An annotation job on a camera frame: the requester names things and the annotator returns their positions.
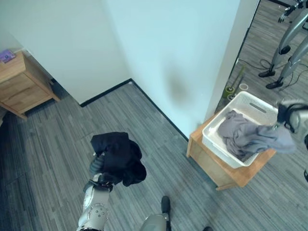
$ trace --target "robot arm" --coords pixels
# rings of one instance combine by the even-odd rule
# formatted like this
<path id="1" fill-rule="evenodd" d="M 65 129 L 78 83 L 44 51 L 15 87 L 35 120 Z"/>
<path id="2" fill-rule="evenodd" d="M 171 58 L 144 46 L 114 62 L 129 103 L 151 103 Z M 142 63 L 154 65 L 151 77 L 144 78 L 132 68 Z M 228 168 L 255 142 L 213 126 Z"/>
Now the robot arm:
<path id="1" fill-rule="evenodd" d="M 78 221 L 77 231 L 103 231 L 108 219 L 108 199 L 112 184 L 105 183 L 103 174 L 96 174 L 85 188 L 83 211 Z"/>
<path id="2" fill-rule="evenodd" d="M 308 103 L 300 100 L 282 101 L 278 106 L 277 123 L 284 123 L 308 149 Z"/>

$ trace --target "white laundry basket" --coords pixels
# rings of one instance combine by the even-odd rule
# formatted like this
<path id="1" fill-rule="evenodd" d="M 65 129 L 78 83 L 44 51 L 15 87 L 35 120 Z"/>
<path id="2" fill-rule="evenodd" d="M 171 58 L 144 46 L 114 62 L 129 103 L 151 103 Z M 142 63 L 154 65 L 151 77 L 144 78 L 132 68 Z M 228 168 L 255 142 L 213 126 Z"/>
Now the white laundry basket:
<path id="1" fill-rule="evenodd" d="M 222 138 L 218 135 L 220 124 L 226 119 L 230 111 L 243 114 L 244 118 L 260 125 L 273 125 L 277 121 L 278 109 L 260 100 L 256 96 L 241 91 L 228 105 L 221 110 L 215 118 L 203 129 L 202 143 L 206 145 L 215 155 L 230 165 L 232 168 L 249 166 L 259 153 L 252 155 L 245 162 L 240 161 L 227 151 Z"/>

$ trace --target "gray cloth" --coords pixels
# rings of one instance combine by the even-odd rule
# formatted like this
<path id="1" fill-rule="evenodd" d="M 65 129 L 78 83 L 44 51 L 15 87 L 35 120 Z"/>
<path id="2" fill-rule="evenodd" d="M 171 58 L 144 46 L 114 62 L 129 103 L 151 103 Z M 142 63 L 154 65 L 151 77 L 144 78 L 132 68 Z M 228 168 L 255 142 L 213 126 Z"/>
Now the gray cloth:
<path id="1" fill-rule="evenodd" d="M 218 134 L 223 137 L 227 150 L 243 162 L 269 148 L 281 153 L 295 151 L 295 144 L 285 127 L 273 130 L 272 126 L 259 126 L 233 110 L 227 113 Z"/>

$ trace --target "wooden side table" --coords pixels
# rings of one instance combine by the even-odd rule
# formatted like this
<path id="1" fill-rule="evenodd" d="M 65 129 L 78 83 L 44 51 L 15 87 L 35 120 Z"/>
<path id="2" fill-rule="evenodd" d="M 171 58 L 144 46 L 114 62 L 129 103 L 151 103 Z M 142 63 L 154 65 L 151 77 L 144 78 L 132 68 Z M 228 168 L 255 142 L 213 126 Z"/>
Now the wooden side table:
<path id="1" fill-rule="evenodd" d="M 244 187 L 257 172 L 271 159 L 276 151 L 268 149 L 258 155 L 248 167 L 232 168 L 202 143 L 202 130 L 214 118 L 202 124 L 189 137 L 187 157 L 192 157 L 206 174 L 215 182 L 217 190 Z"/>
<path id="2" fill-rule="evenodd" d="M 26 119 L 24 112 L 54 98 L 50 80 L 22 52 L 0 63 L 0 106 Z"/>

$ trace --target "cable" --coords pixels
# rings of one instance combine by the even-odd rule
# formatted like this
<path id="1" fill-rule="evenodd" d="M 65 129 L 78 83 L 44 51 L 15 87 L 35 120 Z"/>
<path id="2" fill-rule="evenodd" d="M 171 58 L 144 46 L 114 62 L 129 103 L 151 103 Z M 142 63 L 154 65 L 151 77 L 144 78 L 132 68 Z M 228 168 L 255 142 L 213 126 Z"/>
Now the cable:
<path id="1" fill-rule="evenodd" d="M 292 80 L 293 80 L 293 75 L 294 75 L 294 72 L 292 72 L 292 77 L 291 77 L 291 79 L 290 79 L 290 82 L 287 84 L 287 86 L 285 86 L 285 87 L 283 87 L 283 88 L 279 89 L 279 91 L 282 91 L 282 90 L 284 90 L 284 89 L 286 89 L 287 87 L 289 87 L 289 86 L 290 86 L 290 83 L 291 83 L 291 82 L 292 82 Z"/>
<path id="2" fill-rule="evenodd" d="M 308 66 L 307 66 L 306 64 L 299 64 L 299 65 L 303 65 L 303 66 L 305 66 L 305 67 L 307 67 L 307 68 L 308 68 Z"/>
<path id="3" fill-rule="evenodd" d="M 295 83 L 297 83 L 297 82 L 298 82 L 298 80 L 299 80 L 299 77 L 302 75 L 302 73 L 304 73 L 304 72 L 306 72 L 306 71 L 308 71 L 308 69 L 306 69 L 306 70 L 302 71 L 301 73 L 299 73 L 299 75 L 297 76 L 296 81 L 295 81 L 294 83 L 290 84 L 290 83 L 291 83 L 291 81 L 292 81 L 292 79 L 293 79 L 293 72 L 292 72 L 292 77 L 291 77 L 291 80 L 290 80 L 289 84 L 288 84 L 287 86 L 285 86 L 285 87 L 281 88 L 279 91 L 282 91 L 282 90 L 284 90 L 284 89 L 286 89 L 286 88 L 288 88 L 288 87 L 290 87 L 290 86 L 294 85 Z"/>
<path id="4" fill-rule="evenodd" d="M 244 63 L 247 63 L 248 65 L 250 65 L 250 66 L 252 66 L 253 68 L 258 69 L 258 70 L 267 70 L 267 69 L 270 68 L 270 62 L 267 61 L 266 59 L 260 59 L 260 65 L 262 66 L 262 68 L 261 68 L 261 67 L 254 66 L 254 65 L 252 65 L 251 63 L 249 63 L 249 62 L 247 62 L 247 61 L 245 61 L 245 60 L 243 60 L 243 59 L 239 59 L 239 61 L 242 61 L 242 62 L 244 62 Z M 264 66 L 264 65 L 262 64 L 262 61 L 266 62 L 269 66 Z M 281 68 L 281 67 L 283 67 L 283 66 L 285 66 L 285 64 L 284 64 L 284 65 L 281 65 L 281 66 L 278 66 L 276 69 L 279 69 L 279 68 Z"/>

